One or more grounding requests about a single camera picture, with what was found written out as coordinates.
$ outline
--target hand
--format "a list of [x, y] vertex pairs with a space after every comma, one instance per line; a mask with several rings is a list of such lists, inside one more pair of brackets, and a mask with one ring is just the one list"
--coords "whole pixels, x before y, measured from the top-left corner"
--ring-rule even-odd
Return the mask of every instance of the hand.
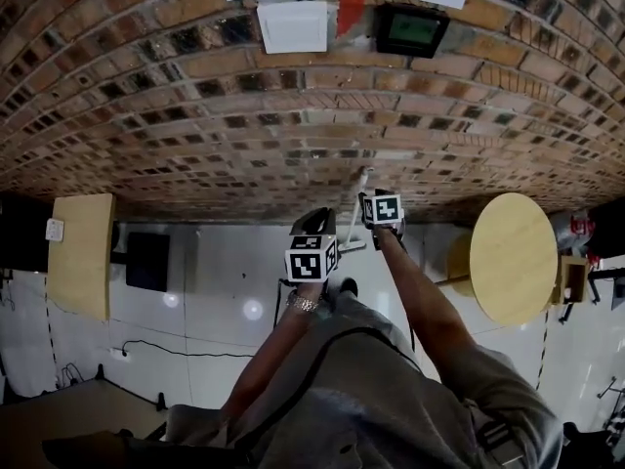
[[373, 235], [378, 238], [378, 241], [385, 242], [389, 239], [395, 238], [393, 229], [389, 226], [375, 226], [373, 228]]
[[297, 294], [311, 301], [316, 301], [323, 291], [323, 283], [300, 283]]

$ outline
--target person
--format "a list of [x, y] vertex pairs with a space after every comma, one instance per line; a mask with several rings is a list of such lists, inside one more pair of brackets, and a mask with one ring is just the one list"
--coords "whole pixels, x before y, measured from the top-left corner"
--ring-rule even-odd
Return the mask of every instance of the person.
[[440, 375], [423, 375], [401, 332], [346, 279], [331, 318], [303, 283], [219, 412], [168, 439], [248, 453], [254, 467], [552, 468], [562, 424], [510, 360], [477, 345], [396, 235], [377, 241], [408, 321]]

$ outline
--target wall outlet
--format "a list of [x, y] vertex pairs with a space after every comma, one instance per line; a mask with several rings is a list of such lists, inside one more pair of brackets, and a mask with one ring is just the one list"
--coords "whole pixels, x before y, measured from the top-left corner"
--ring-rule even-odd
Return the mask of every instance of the wall outlet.
[[122, 351], [118, 348], [110, 348], [110, 355], [116, 360], [120, 360], [121, 362], [129, 363], [132, 361], [132, 358], [128, 351]]
[[49, 241], [63, 241], [64, 222], [48, 219], [46, 225], [46, 239]]

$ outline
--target round wooden table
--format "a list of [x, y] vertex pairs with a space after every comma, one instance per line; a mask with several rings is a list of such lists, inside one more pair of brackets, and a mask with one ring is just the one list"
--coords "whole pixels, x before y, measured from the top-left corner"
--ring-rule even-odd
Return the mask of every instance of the round wooden table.
[[464, 235], [452, 245], [449, 280], [438, 284], [453, 284], [463, 295], [473, 292], [494, 321], [523, 324], [549, 303], [557, 270], [549, 219], [531, 198], [510, 192], [488, 203], [470, 239]]

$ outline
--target sleeve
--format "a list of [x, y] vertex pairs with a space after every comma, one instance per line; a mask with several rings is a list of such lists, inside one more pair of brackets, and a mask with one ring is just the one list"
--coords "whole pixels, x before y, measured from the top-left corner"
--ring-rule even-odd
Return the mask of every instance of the sleeve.
[[557, 467], [563, 425], [507, 356], [477, 345], [454, 349], [439, 372], [458, 398], [475, 402], [485, 415], [507, 424], [525, 467]]

